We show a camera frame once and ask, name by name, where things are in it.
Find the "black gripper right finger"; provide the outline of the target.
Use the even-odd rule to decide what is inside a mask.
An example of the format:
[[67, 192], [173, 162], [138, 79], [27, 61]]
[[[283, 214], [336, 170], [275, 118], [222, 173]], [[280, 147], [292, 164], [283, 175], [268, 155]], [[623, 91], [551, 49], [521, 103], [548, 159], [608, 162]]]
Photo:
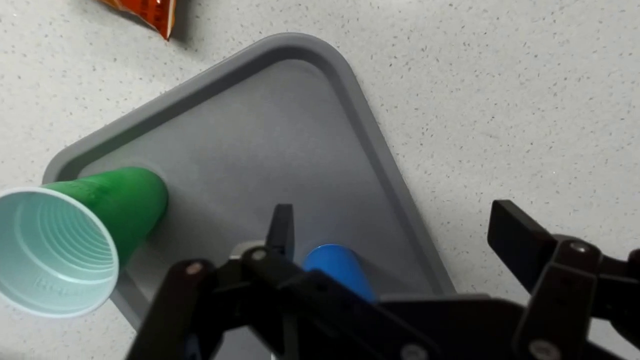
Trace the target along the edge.
[[557, 249], [557, 238], [512, 199], [495, 199], [488, 246], [514, 278], [532, 291]]

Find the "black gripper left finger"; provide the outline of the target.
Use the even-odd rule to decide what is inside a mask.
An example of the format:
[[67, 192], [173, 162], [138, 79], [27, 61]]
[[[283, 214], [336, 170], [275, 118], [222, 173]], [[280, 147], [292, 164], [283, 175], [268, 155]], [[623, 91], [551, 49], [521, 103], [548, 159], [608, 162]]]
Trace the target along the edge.
[[266, 233], [266, 246], [284, 257], [295, 255], [295, 208], [278, 203]]

